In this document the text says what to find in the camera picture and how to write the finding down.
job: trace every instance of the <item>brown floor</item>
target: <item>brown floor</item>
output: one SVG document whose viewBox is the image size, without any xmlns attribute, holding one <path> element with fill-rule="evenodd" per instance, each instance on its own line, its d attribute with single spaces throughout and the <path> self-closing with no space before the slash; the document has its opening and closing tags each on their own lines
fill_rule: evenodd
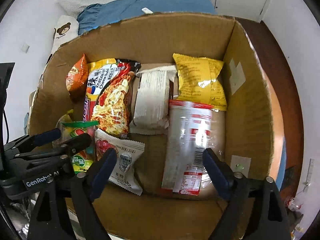
<svg viewBox="0 0 320 240">
<path fill-rule="evenodd" d="M 280 192 L 284 200 L 297 192 L 303 160 L 303 122 L 296 84 L 281 48 L 265 23 L 237 20 L 255 47 L 280 103 L 286 139 L 286 169 L 294 166 L 291 184 Z"/>
</svg>

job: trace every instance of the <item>metal screw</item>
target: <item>metal screw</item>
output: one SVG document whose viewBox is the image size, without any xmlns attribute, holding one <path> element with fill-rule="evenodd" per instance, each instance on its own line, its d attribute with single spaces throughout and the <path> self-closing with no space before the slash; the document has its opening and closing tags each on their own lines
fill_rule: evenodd
<svg viewBox="0 0 320 240">
<path fill-rule="evenodd" d="M 238 179 L 242 179 L 243 178 L 243 174 L 241 172 L 239 172 L 239 171 L 236 171 L 233 175 Z"/>
<path fill-rule="evenodd" d="M 47 178 L 47 183 L 51 183 L 51 182 L 53 182 L 53 177 L 48 177 Z"/>
<path fill-rule="evenodd" d="M 79 173 L 77 174 L 77 177 L 78 177 L 79 179 L 85 177 L 85 172 L 79 172 Z"/>
<path fill-rule="evenodd" d="M 273 178 L 272 177 L 266 177 L 266 181 L 269 182 L 269 183 L 272 183 L 274 182 Z"/>
</svg>

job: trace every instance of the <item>cardboard box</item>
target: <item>cardboard box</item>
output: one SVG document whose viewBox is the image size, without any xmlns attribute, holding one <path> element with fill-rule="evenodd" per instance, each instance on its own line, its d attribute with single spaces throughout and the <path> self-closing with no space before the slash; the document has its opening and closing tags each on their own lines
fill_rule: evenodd
<svg viewBox="0 0 320 240">
<path fill-rule="evenodd" d="M 275 133 L 269 86 L 248 36 L 233 18 L 153 14 L 107 25 L 70 41 L 60 47 L 44 70 L 32 106 L 30 134 L 54 128 L 71 108 L 79 120 L 82 118 L 83 105 L 72 104 L 65 86 L 68 71 L 82 53 L 88 62 L 114 57 L 143 64 L 173 63 L 173 53 L 223 60 L 221 75 L 228 101 L 225 161 L 230 164 L 233 155 L 250 158 L 250 178 L 264 179 L 270 173 L 275 158 Z M 161 184 L 162 174 L 154 174 L 152 164 L 164 166 L 166 136 L 130 138 L 146 144 L 144 154 L 136 162 L 136 170 L 145 175 L 144 183 L 157 180 Z M 203 240 L 208 239 L 218 223 L 225 203 L 216 199 L 169 199 L 146 193 L 136 196 L 107 185 L 94 207 L 106 230 L 126 239 Z"/>
</svg>

